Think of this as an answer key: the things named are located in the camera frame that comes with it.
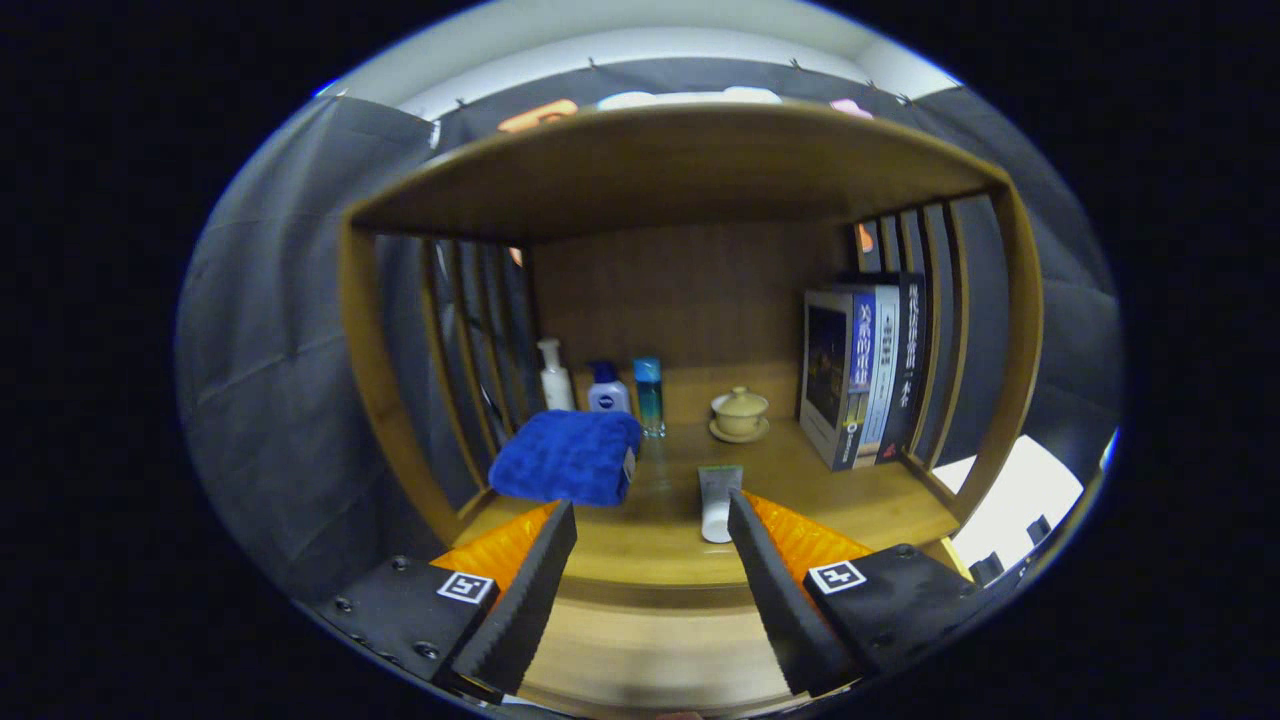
book spine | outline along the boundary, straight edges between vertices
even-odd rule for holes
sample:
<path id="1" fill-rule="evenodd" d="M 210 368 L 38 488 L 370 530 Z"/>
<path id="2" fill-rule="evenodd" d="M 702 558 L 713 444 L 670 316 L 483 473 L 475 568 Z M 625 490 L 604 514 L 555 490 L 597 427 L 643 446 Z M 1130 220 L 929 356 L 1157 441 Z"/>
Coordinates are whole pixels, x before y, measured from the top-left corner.
<path id="1" fill-rule="evenodd" d="M 867 421 L 858 445 L 854 468 L 873 465 L 879 451 L 888 410 L 893 404 L 893 375 L 897 361 L 899 286 L 876 288 L 876 355 L 872 357 L 872 388 L 868 396 Z"/>
<path id="2" fill-rule="evenodd" d="M 893 383 L 893 401 L 890 407 L 884 436 L 881 438 L 876 462 L 890 462 L 906 450 L 910 434 L 915 428 L 915 418 L 922 389 L 920 364 L 923 354 L 920 337 L 924 329 L 923 293 L 924 278 L 916 274 L 904 274 L 901 282 L 900 328 L 897 342 L 897 373 Z"/>
<path id="3" fill-rule="evenodd" d="M 849 347 L 849 380 L 841 404 L 836 452 L 832 470 L 847 470 L 858 459 L 859 441 L 865 428 L 867 393 L 870 392 L 876 363 L 877 296 L 870 292 L 854 295 L 852 342 Z"/>

white tube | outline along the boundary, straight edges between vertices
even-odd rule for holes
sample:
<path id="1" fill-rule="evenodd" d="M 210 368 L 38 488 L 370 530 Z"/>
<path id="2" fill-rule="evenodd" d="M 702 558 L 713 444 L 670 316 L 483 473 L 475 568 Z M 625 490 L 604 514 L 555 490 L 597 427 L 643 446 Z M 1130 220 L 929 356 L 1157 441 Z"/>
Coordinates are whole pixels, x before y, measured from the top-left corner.
<path id="1" fill-rule="evenodd" d="M 703 491 L 703 538 L 728 542 L 728 491 L 742 489 L 741 465 L 703 465 L 698 468 Z"/>

folded towel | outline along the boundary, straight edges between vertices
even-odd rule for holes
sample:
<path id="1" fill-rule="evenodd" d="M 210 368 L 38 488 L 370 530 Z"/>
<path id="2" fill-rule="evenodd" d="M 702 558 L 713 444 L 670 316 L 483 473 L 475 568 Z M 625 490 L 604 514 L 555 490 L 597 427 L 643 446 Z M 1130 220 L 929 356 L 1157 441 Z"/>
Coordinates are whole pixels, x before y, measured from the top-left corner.
<path id="1" fill-rule="evenodd" d="M 618 505 L 639 451 L 640 423 L 627 413 L 548 410 L 502 447 L 489 484 L 500 495 L 539 502 Z"/>

clear bottle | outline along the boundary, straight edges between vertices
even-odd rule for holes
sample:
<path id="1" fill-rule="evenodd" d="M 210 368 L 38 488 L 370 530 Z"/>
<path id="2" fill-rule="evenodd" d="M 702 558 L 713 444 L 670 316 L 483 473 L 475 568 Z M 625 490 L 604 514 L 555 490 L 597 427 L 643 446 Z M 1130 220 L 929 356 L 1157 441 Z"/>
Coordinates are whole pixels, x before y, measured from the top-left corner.
<path id="1" fill-rule="evenodd" d="M 634 366 L 640 427 L 645 437 L 667 437 L 667 423 L 662 420 L 662 364 L 657 357 L 636 357 Z"/>

lotion bottle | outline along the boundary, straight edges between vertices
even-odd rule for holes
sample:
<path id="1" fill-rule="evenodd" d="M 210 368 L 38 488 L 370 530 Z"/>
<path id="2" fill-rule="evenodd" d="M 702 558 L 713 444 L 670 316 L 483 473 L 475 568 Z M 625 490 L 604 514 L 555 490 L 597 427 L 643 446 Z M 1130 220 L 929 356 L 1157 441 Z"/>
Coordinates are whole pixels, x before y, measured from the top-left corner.
<path id="1" fill-rule="evenodd" d="M 547 400 L 548 410 L 573 410 L 573 388 L 568 382 L 568 370 L 559 363 L 559 341 L 548 337 L 538 341 L 538 350 L 543 351 L 543 397 Z"/>
<path id="2" fill-rule="evenodd" d="M 595 384 L 586 391 L 586 404 L 591 413 L 630 413 L 631 398 L 627 386 L 618 382 L 618 372 L 608 360 L 589 363 L 595 372 Z"/>

